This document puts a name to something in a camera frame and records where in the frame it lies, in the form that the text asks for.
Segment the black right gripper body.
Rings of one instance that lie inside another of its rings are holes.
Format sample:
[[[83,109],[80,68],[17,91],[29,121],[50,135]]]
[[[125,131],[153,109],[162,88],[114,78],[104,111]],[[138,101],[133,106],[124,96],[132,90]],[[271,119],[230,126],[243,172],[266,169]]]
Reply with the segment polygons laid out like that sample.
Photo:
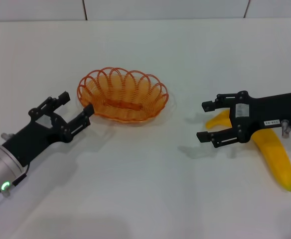
[[[230,107],[232,128],[240,129],[239,143],[247,143],[262,129],[291,127],[291,93],[252,98],[247,91],[237,94]]]

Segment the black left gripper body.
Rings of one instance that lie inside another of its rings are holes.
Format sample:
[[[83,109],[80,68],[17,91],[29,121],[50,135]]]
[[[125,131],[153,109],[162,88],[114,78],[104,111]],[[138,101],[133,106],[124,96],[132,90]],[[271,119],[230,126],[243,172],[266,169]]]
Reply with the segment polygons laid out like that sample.
[[[31,117],[29,124],[2,144],[23,167],[30,164],[51,144],[67,142],[69,139],[68,136],[63,135],[65,129],[68,129],[68,124],[58,114],[44,113],[36,109],[31,109],[28,114]],[[36,122],[44,115],[48,116],[52,127],[48,128]]]

